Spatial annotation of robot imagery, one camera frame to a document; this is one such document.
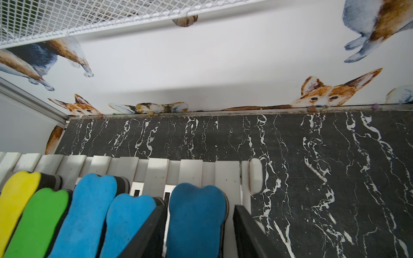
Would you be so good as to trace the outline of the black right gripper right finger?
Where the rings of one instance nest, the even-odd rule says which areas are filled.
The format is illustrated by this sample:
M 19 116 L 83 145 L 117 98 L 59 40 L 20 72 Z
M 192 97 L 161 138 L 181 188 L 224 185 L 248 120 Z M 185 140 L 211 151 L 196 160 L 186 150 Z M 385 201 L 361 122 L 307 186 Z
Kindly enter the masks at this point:
M 233 223 L 239 258 L 283 257 L 244 206 L 234 207 Z

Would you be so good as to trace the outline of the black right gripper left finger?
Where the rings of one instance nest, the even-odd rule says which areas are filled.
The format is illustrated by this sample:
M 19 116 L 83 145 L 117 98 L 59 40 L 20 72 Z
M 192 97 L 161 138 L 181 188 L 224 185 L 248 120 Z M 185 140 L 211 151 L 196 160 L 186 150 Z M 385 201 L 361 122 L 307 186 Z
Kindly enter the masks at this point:
M 167 208 L 157 205 L 119 258 L 162 258 Z

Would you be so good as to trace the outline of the light blue eraser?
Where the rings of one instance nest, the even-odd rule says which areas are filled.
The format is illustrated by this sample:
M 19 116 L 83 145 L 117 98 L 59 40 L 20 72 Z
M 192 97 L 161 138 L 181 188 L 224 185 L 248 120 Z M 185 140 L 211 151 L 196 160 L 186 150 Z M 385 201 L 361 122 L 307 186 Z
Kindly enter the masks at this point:
M 126 193 L 117 196 L 106 215 L 106 233 L 101 248 L 101 258 L 118 258 L 130 243 L 157 205 L 163 199 L 141 195 L 132 197 Z
M 228 200 L 215 186 L 181 183 L 172 191 L 168 258 L 221 258 Z
M 115 197 L 129 190 L 129 181 L 122 176 L 88 174 L 80 179 L 49 257 L 98 257 L 108 209 Z

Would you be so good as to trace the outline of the green eraser shelf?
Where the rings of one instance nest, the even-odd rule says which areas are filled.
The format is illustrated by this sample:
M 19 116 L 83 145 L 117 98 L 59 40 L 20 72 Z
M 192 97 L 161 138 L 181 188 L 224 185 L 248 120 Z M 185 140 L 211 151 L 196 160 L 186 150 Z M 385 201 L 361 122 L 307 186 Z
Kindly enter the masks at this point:
M 47 258 L 71 206 L 71 190 L 37 191 L 26 205 L 5 258 Z

